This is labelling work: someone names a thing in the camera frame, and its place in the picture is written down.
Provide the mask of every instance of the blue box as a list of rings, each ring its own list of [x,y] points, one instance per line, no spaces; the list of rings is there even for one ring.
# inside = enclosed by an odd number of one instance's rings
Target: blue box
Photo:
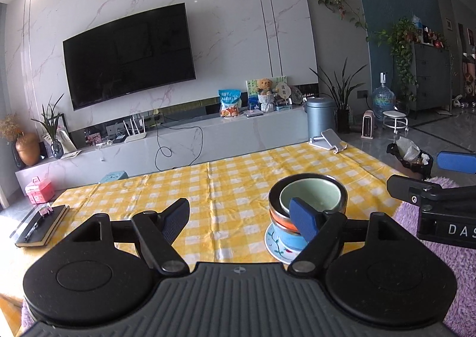
[[[104,176],[101,181],[99,181],[100,184],[103,183],[108,183],[109,181],[117,181],[117,180],[125,180],[129,178],[126,172],[119,171],[119,172],[111,172],[108,173],[106,176]]]
[[[292,108],[291,105],[276,106],[276,111],[291,110]]]

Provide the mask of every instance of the screw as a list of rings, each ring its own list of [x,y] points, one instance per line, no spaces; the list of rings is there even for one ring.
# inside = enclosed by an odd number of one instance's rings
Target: screw
[[[297,273],[310,273],[316,268],[316,265],[307,260],[300,260],[299,262],[293,263],[293,269]]]
[[[162,269],[167,273],[179,273],[185,268],[185,264],[179,260],[168,260],[162,264]]]

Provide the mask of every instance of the copper vase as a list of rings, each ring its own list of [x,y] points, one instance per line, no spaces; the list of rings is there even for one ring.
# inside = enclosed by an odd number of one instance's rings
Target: copper vase
[[[15,148],[20,155],[21,160],[32,167],[40,161],[40,144],[38,137],[34,133],[27,133],[18,138]]]

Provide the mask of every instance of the snack bag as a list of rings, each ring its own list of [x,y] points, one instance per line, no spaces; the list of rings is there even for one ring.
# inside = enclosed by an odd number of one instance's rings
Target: snack bag
[[[218,95],[221,102],[220,115],[222,117],[238,116],[241,90],[218,90]]]

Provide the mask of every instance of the television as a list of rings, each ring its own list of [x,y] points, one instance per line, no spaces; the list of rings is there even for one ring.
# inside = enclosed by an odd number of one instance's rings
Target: television
[[[185,4],[130,15],[63,42],[73,109],[195,79]]]

